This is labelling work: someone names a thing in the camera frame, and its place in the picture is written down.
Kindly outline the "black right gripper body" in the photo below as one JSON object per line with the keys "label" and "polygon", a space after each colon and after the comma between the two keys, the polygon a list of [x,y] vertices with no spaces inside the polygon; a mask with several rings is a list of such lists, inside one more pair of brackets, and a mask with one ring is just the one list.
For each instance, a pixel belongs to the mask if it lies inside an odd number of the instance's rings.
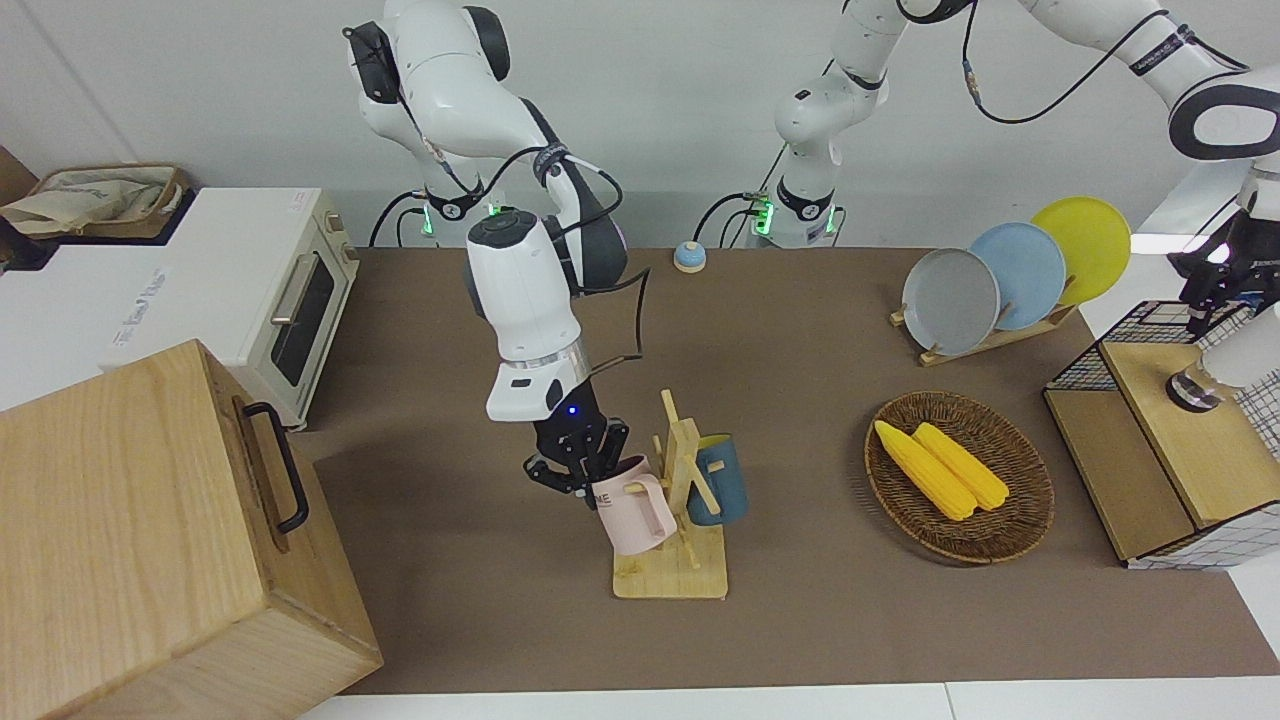
{"label": "black right gripper body", "polygon": [[568,392],[549,418],[535,421],[536,447],[549,461],[573,471],[613,471],[625,450],[630,427],[605,416],[593,386]]}

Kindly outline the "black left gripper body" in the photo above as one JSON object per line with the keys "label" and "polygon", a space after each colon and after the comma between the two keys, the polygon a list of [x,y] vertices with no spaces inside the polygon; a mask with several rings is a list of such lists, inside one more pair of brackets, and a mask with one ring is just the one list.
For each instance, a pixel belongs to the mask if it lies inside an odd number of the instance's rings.
{"label": "black left gripper body", "polygon": [[1277,278],[1279,222],[1234,215],[1188,254],[1187,301],[1225,301]]}

